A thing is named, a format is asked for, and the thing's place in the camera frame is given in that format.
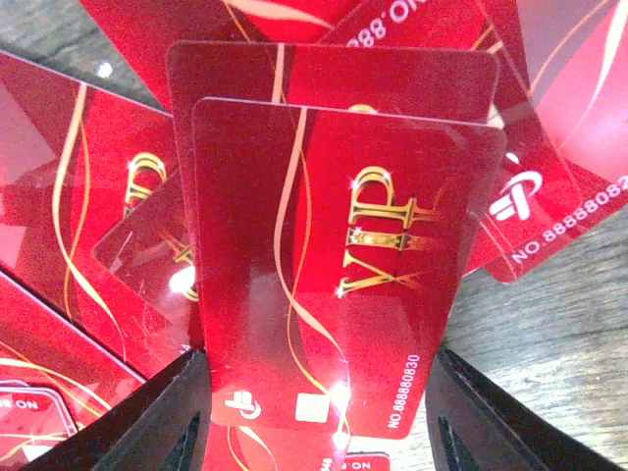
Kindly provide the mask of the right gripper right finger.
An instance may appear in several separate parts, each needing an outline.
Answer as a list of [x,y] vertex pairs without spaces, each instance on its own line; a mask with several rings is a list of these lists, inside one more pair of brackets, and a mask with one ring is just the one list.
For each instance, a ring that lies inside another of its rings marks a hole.
[[437,470],[618,470],[442,347],[425,395]]

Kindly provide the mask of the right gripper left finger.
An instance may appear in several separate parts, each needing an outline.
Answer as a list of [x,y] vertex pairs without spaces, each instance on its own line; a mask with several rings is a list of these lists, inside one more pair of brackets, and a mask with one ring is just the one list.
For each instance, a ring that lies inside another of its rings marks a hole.
[[210,428],[206,354],[189,351],[26,470],[200,470]]

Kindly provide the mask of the red VIP card 830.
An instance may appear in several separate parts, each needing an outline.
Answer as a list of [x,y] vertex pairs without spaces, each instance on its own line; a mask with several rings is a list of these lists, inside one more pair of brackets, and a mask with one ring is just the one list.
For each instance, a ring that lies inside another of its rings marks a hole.
[[192,125],[214,421],[405,438],[503,131],[218,98]]

